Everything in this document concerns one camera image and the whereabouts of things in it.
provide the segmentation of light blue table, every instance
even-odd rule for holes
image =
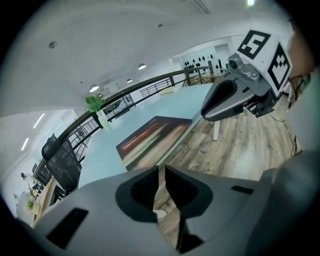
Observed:
[[[154,116],[192,119],[192,125],[195,125],[200,118],[200,109],[211,85],[210,83],[182,87],[174,93],[154,95],[114,119],[110,123],[112,130],[99,130],[90,140],[86,150],[78,187],[127,172],[116,146]]]

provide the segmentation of table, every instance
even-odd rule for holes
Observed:
[[[211,83],[200,84],[181,87],[173,93],[156,94],[137,107],[131,108],[118,119],[114,119],[110,123],[112,130],[101,129],[94,134],[82,162],[78,188],[90,182],[127,172],[116,146],[154,116],[192,119],[192,124],[184,133],[185,136],[201,117],[201,107],[211,86]],[[167,154],[173,151],[182,138],[183,136]]]
[[[38,197],[38,202],[40,204],[40,210],[38,215],[35,217],[32,227],[37,223],[37,221],[44,215],[52,206],[50,206],[50,201],[53,196],[55,187],[59,186],[57,180],[52,177],[47,185],[43,188],[40,196]]]

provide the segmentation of white vase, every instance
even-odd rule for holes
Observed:
[[[111,130],[111,125],[108,122],[108,117],[106,116],[105,112],[103,110],[100,110],[96,114],[102,127],[107,131]]]

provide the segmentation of painting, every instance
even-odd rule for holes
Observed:
[[[128,171],[154,166],[192,123],[191,119],[155,116],[116,146]]]

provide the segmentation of railing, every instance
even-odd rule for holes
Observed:
[[[158,92],[160,89],[166,88],[171,86],[171,82],[169,79],[161,82],[157,82],[156,84],[153,84],[143,90],[141,90],[141,94],[143,97],[149,96],[150,94],[153,94],[155,92]]]
[[[205,79],[202,77],[200,72],[197,72],[196,75],[190,77],[189,72],[192,71],[199,71],[202,69],[209,69],[212,73],[212,64],[209,61],[209,66],[202,66],[202,67],[195,67],[190,69],[184,69],[179,71],[174,71],[167,74],[162,74],[153,78],[150,78],[148,80],[139,82],[129,88],[125,88],[122,91],[119,91],[109,98],[105,99],[102,103],[101,109],[105,112],[105,114],[108,117],[108,121],[112,122],[113,119],[116,119],[123,115],[124,113],[130,111],[130,108],[135,107],[137,104],[139,104],[142,101],[145,101],[149,97],[152,97],[153,95],[156,95],[157,93],[161,92],[165,88],[173,87],[177,84],[183,83],[182,86],[192,86],[197,83],[203,83]],[[185,79],[175,82],[174,76],[185,74]],[[191,79],[196,79],[199,77],[198,80],[196,80],[194,83],[191,83]],[[142,89],[141,93],[143,98],[134,102],[130,96],[130,93],[137,91],[145,86],[149,87]],[[62,134],[58,137],[60,141],[63,141],[65,139],[69,139],[73,150],[77,156],[77,159],[81,163],[85,158],[86,149],[88,148],[88,142],[90,141],[92,135],[98,131],[100,128],[102,128],[98,116],[96,113],[91,113],[89,111],[82,114],[77,120],[75,120],[72,124],[69,125],[69,127],[62,132]],[[37,166],[36,170],[34,171],[33,177],[37,178],[37,175],[39,174],[40,170],[45,166],[45,161],[42,160],[39,165]]]

